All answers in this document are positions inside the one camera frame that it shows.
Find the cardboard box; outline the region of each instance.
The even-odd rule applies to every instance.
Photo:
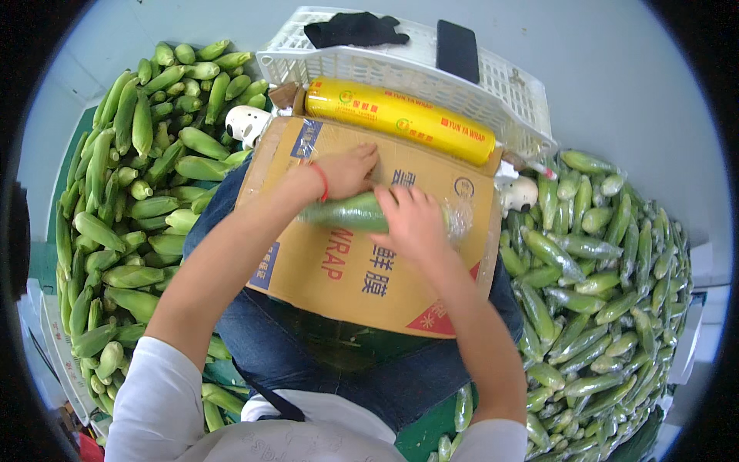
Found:
[[[493,179],[422,146],[338,123],[276,118],[261,137],[236,207],[272,188],[302,158],[343,152],[363,141],[378,144],[375,182],[415,184],[441,203],[471,204],[472,227],[458,248],[480,292],[487,295],[500,230]],[[454,337],[443,306],[416,270],[357,231],[293,221],[247,287],[332,319],[417,336]]]

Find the white sleeve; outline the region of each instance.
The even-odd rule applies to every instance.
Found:
[[[142,337],[115,397],[106,462],[173,461],[182,455],[203,436],[201,383],[187,356]]]
[[[523,462],[527,438],[520,422],[502,418],[477,422],[462,433],[451,462]]]

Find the black glove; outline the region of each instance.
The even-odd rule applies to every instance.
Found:
[[[392,16],[364,13],[336,13],[328,22],[316,22],[304,27],[305,35],[316,48],[336,45],[370,47],[382,44],[406,44],[410,37],[395,32],[400,22]]]

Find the green floor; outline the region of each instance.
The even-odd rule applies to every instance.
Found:
[[[72,154],[82,132],[90,130],[94,112],[95,107],[83,113],[62,163],[61,178],[67,177]],[[54,192],[55,202],[65,186],[64,181],[58,182]],[[47,241],[31,243],[29,277],[38,279],[47,293],[55,293],[56,285],[54,213],[52,210]],[[284,315],[295,326],[296,332],[309,344],[316,358],[326,365],[342,370],[362,369],[417,349],[429,341],[421,337],[333,321],[290,306],[285,306]],[[211,374],[222,380],[235,372],[232,368],[229,369],[230,364],[209,366],[206,375]],[[425,462],[429,453],[437,449],[442,434],[447,433],[450,438],[454,437],[454,403],[454,397],[444,401],[398,435],[395,445],[410,462]]]

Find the black apron strap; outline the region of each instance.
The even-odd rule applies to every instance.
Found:
[[[244,377],[246,383],[254,388],[257,393],[264,396],[265,399],[269,401],[270,404],[272,404],[275,409],[280,412],[280,414],[282,414],[283,419],[295,422],[305,422],[305,414],[295,404],[289,402],[287,399],[281,397],[274,391],[264,388],[262,385],[259,384],[259,382],[251,378],[251,376],[246,373],[246,371],[241,370],[238,367],[236,369]]]

